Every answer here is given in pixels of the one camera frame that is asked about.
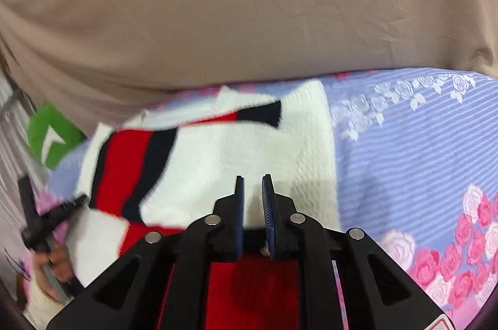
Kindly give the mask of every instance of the triangular cutout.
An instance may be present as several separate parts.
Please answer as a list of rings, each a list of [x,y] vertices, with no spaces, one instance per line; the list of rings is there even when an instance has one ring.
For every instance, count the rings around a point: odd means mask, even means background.
[[[140,267],[141,258],[136,256],[112,278],[98,293],[94,299],[103,303],[114,310],[120,310],[123,307],[128,291],[135,279],[136,273]]]
[[[410,292],[401,282],[390,272],[384,263],[375,254],[368,255],[368,262],[373,272],[380,298],[386,306],[391,306],[396,302],[407,299]]]

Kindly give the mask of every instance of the white sticker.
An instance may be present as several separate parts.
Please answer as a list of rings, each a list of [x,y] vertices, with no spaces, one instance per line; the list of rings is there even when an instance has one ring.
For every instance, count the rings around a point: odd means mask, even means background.
[[[450,319],[445,314],[435,319],[425,330],[455,330]]]

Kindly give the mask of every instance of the black tool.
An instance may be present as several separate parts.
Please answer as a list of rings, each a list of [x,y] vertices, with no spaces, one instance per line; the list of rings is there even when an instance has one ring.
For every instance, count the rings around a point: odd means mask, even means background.
[[[79,208],[87,203],[86,195],[79,196],[74,201],[64,203],[52,210],[38,215],[35,206],[33,188],[28,176],[19,179],[19,193],[21,194],[22,208],[26,217],[27,227],[21,232],[26,248],[38,253],[50,253],[53,245],[53,231],[62,222],[68,220]],[[52,274],[50,265],[42,267],[48,282],[57,293],[61,302],[77,296],[82,290],[81,282],[74,277],[68,283],[60,283]]]
[[[444,317],[432,300],[362,230],[324,229],[262,180],[266,242],[273,259],[300,267],[300,329],[340,330],[337,264],[350,330],[426,330]],[[170,236],[149,232],[49,323],[48,330],[201,330],[211,262],[242,253],[243,178],[213,213]],[[245,251],[260,244],[243,244]]]

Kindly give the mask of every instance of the white arrow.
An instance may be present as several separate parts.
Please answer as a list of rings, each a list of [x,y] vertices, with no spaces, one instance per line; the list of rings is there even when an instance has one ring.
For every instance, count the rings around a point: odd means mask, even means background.
[[[47,135],[43,141],[43,146],[41,148],[41,162],[45,164],[48,157],[48,152],[54,143],[66,144],[65,140],[59,136],[59,134],[54,131],[54,128],[48,125]]]

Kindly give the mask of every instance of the black stripe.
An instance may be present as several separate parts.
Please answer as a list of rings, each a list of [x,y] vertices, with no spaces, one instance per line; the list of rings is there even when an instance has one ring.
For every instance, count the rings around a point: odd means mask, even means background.
[[[104,168],[106,166],[106,156],[109,149],[109,143],[115,134],[116,132],[113,132],[100,148],[99,158],[96,161],[94,180],[92,183],[92,197],[90,198],[90,203],[88,204],[90,208],[96,209],[96,195],[99,191],[100,181],[104,176]]]
[[[140,203],[156,185],[163,174],[171,149],[176,140],[178,129],[157,131],[152,134],[145,152],[143,168],[135,189],[123,204],[121,216],[130,222],[143,223],[140,216]]]
[[[278,128],[281,113],[282,103],[280,101],[275,101],[267,105],[241,109],[237,112],[237,120],[260,122]]]

